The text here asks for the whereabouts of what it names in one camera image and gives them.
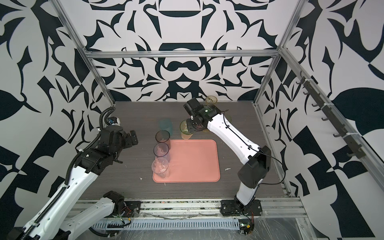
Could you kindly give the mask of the tall amber glass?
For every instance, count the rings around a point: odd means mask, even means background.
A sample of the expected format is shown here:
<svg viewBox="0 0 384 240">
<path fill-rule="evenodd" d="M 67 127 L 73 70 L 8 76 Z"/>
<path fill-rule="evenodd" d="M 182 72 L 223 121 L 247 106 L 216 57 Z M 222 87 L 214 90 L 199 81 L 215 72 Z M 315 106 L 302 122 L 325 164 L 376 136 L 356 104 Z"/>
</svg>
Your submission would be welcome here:
<svg viewBox="0 0 384 240">
<path fill-rule="evenodd" d="M 207 104 L 209 104 L 209 105 L 214 105 L 214 104 L 216 104 L 216 103 L 218 102 L 218 99 L 217 99 L 217 97 L 215 97 L 215 96 L 207 96 L 207 97 L 205 98 L 205 102 L 206 102 Z"/>
</svg>

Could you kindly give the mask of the green glass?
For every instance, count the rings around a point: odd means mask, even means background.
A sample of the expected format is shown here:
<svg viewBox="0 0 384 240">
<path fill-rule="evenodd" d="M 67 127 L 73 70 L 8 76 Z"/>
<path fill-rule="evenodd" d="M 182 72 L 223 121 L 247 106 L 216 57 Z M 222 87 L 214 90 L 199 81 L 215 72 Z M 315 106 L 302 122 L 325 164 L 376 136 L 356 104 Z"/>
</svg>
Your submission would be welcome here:
<svg viewBox="0 0 384 240">
<path fill-rule="evenodd" d="M 180 123 L 181 137 L 183 140 L 189 140 L 193 133 L 190 133 L 187 126 L 187 121 L 184 120 Z"/>
</svg>

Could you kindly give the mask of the teal glass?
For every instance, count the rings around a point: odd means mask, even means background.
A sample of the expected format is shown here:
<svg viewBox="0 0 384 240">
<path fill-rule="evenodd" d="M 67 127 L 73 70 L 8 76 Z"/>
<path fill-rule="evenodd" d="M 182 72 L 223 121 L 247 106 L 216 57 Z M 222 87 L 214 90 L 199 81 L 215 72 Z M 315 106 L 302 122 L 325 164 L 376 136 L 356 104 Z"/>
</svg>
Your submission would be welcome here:
<svg viewBox="0 0 384 240">
<path fill-rule="evenodd" d="M 173 123 L 172 123 L 171 119 L 159 120 L 159 127 L 161 130 L 169 132 L 170 136 L 173 135 Z"/>
</svg>

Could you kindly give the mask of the dark smoky glass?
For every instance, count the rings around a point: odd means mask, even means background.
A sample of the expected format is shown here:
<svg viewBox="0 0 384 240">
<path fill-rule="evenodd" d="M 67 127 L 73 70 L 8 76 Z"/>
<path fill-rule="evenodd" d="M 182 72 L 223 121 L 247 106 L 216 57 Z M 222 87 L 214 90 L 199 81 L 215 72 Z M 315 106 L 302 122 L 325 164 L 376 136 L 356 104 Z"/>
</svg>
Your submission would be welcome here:
<svg viewBox="0 0 384 240">
<path fill-rule="evenodd" d="M 156 133 L 155 139 L 158 144 L 167 144 L 171 148 L 171 135 L 167 130 L 160 130 Z"/>
</svg>

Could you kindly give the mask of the pink tray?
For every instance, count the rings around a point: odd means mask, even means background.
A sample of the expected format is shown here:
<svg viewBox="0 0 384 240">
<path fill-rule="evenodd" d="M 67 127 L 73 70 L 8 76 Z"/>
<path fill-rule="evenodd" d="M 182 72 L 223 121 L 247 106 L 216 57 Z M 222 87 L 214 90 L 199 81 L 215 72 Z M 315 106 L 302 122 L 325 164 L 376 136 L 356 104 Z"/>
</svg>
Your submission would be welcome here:
<svg viewBox="0 0 384 240">
<path fill-rule="evenodd" d="M 217 143 L 214 140 L 171 140 L 170 175 L 156 183 L 213 183 L 220 179 Z"/>
</svg>

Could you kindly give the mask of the blue glass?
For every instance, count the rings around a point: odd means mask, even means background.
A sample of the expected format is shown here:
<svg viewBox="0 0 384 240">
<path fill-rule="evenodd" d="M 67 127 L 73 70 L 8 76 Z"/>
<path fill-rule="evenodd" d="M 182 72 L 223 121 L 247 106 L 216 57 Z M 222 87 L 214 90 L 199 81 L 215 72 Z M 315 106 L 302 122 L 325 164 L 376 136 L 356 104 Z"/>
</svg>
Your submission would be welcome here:
<svg viewBox="0 0 384 240">
<path fill-rule="evenodd" d="M 157 158 L 164 158 L 170 162 L 170 147 L 166 143 L 157 143 L 153 149 L 153 152 Z"/>
</svg>

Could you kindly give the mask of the clear glass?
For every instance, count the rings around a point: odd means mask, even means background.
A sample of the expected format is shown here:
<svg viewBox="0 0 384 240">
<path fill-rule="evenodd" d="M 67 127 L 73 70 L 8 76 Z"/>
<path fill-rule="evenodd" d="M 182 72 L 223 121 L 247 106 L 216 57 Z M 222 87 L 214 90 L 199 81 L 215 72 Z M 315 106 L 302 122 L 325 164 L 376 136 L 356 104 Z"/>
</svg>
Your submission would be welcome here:
<svg viewBox="0 0 384 240">
<path fill-rule="evenodd" d="M 155 158 L 152 163 L 152 171 L 155 177 L 168 178 L 170 175 L 169 161 L 165 158 Z"/>
</svg>

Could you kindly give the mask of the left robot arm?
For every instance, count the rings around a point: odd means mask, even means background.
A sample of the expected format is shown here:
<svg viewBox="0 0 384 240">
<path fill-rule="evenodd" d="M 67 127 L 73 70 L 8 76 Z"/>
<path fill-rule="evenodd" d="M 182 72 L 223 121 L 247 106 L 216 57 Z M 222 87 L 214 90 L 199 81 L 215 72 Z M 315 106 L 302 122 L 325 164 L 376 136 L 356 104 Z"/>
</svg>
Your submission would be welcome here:
<svg viewBox="0 0 384 240">
<path fill-rule="evenodd" d="M 135 131 L 126 133 L 121 126 L 111 125 L 99 130 L 97 137 L 75 155 L 64 183 L 51 199 L 24 227 L 14 227 L 8 240 L 74 240 L 99 220 L 119 216 L 125 198 L 109 191 L 96 204 L 66 221 L 68 213 L 85 190 L 106 167 L 119 162 L 122 150 L 139 143 Z"/>
</svg>

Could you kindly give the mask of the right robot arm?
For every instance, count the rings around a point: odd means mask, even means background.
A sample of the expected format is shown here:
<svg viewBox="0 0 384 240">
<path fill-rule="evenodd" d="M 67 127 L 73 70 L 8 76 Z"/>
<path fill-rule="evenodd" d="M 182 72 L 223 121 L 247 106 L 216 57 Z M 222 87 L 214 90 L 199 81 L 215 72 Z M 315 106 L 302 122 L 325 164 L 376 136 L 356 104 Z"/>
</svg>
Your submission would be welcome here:
<svg viewBox="0 0 384 240">
<path fill-rule="evenodd" d="M 242 215 L 248 217 L 261 211 L 255 198 L 261 185 L 273 186 L 284 182 L 285 177 L 277 183 L 265 183 L 271 169 L 272 156 L 267 146 L 260 147 L 253 143 L 227 119 L 227 110 L 220 110 L 216 105 L 202 105 L 196 98 L 184 104 L 189 118 L 186 119 L 189 134 L 209 130 L 219 137 L 239 158 L 243 164 L 238 171 L 241 181 L 239 190 L 233 200 L 222 200 L 220 212 L 223 216 Z"/>
</svg>

